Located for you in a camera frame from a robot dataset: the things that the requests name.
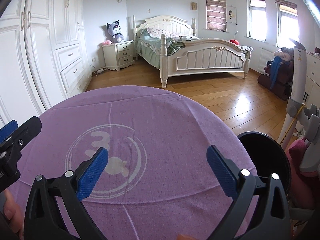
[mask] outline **bed post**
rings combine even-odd
[[[197,23],[196,23],[196,18],[192,19],[192,29],[193,29],[193,36],[197,36]]]
[[[165,34],[161,34],[161,55],[160,55],[160,78],[162,88],[167,87],[168,80],[168,56],[167,56],[167,43]]]
[[[137,41],[137,25],[136,25],[136,17],[133,15],[133,39],[134,39],[134,56],[136,60],[138,60],[138,54],[136,51],[136,41]]]
[[[247,55],[245,56],[245,63],[244,63],[244,74],[243,74],[243,78],[245,79],[248,72],[249,72],[249,66],[250,66],[250,56],[251,56],[251,51],[248,51]]]

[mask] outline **blue textured pad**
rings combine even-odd
[[[4,127],[0,129],[0,143],[3,143],[5,139],[8,138],[18,128],[18,123],[15,120],[7,123]]]
[[[90,196],[104,168],[108,164],[108,151],[100,150],[90,166],[78,180],[76,195],[80,201]]]
[[[207,149],[207,161],[226,196],[235,200],[238,197],[237,179],[225,163],[224,158],[212,146]]]

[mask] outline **nightstand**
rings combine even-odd
[[[103,45],[103,55],[106,68],[119,71],[121,68],[134,64],[133,60],[133,41],[122,41]]]

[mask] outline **blue gripper pad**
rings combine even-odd
[[[108,164],[108,151],[100,148],[90,159],[90,164],[78,179],[76,195],[80,201],[90,196],[104,168]]]
[[[0,129],[0,143],[3,143],[5,139],[8,138],[18,128],[18,123],[15,120],[7,123],[4,127]]]
[[[207,161],[226,196],[235,200],[238,197],[238,167],[232,160],[225,159],[214,145],[207,149]]]

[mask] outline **white bed frame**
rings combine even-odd
[[[192,27],[188,21],[180,18],[162,15],[145,19],[145,23],[136,27],[133,16],[134,41],[140,36],[140,30],[147,27],[172,31],[177,33],[193,34],[196,36],[196,19],[192,21]],[[235,44],[216,38],[184,41],[185,47],[174,55],[167,56],[166,37],[161,35],[160,78],[162,87],[167,87],[168,77],[191,75],[200,73],[243,72],[247,76],[250,64],[250,55],[244,55],[244,50]]]

